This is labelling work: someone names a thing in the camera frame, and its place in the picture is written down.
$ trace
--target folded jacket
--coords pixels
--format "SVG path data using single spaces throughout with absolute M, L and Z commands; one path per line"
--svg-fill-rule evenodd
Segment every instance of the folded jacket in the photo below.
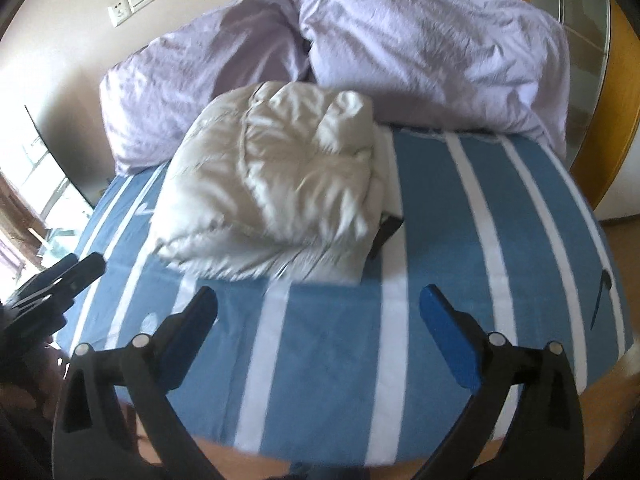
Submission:
M 209 278 L 358 283 L 380 225 L 383 135 L 357 92 L 282 82 L 227 92 L 175 154 L 149 243 Z

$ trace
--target pink fabric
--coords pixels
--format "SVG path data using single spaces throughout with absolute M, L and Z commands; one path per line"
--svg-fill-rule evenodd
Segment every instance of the pink fabric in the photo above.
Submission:
M 382 123 L 523 133 L 564 156 L 569 51 L 521 0 L 293 0 L 319 85 Z
M 236 0 L 153 40 L 100 84 L 118 174 L 174 156 L 216 96 L 269 80 L 303 80 L 306 42 L 290 0 Z

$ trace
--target black clip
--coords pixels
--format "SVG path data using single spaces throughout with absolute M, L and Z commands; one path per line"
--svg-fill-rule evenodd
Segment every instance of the black clip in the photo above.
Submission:
M 113 350 L 96 352 L 87 343 L 76 347 L 54 424 L 56 480 L 223 480 L 166 398 L 182 383 L 217 315 L 216 295 L 203 287 L 153 336 L 138 334 Z M 114 386 L 128 389 L 162 466 L 139 456 Z
M 31 278 L 1 307 L 0 378 L 13 382 L 16 362 L 66 325 L 74 298 L 104 274 L 98 253 L 81 262 L 74 254 Z
M 414 479 L 581 480 L 582 415 L 562 345 L 535 350 L 512 346 L 497 332 L 487 335 L 434 285 L 423 289 L 420 313 L 456 381 L 472 396 Z M 513 384 L 522 384 L 522 392 L 500 451 L 474 467 Z

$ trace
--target blue gripper pad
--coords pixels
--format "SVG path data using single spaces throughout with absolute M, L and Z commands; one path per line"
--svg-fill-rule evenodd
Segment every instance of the blue gripper pad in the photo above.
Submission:
M 181 314 L 164 320 L 163 324 L 175 323 L 177 329 L 158 357 L 157 384 L 162 391 L 180 387 L 217 317 L 216 293 L 208 286 L 203 286 Z
M 456 382 L 476 393 L 482 384 L 481 356 L 455 319 L 456 311 L 435 285 L 420 293 L 420 316 L 427 325 Z

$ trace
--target wooden floor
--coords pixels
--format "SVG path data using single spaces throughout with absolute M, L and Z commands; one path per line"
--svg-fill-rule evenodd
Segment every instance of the wooden floor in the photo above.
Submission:
M 605 225 L 604 231 L 622 275 L 631 323 L 640 334 L 640 218 Z
M 640 334 L 640 218 L 604 227 L 620 268 L 631 310 L 634 331 Z M 586 474 L 601 462 L 619 439 L 640 397 L 640 344 L 616 365 L 607 377 L 589 387 L 580 398 L 585 426 Z M 200 448 L 228 480 L 262 480 L 286 473 L 288 464 L 244 456 L 234 450 L 199 441 Z M 156 462 L 148 441 L 140 441 L 141 453 Z M 486 459 L 497 450 L 488 446 Z M 372 480 L 409 480 L 422 461 L 372 470 Z

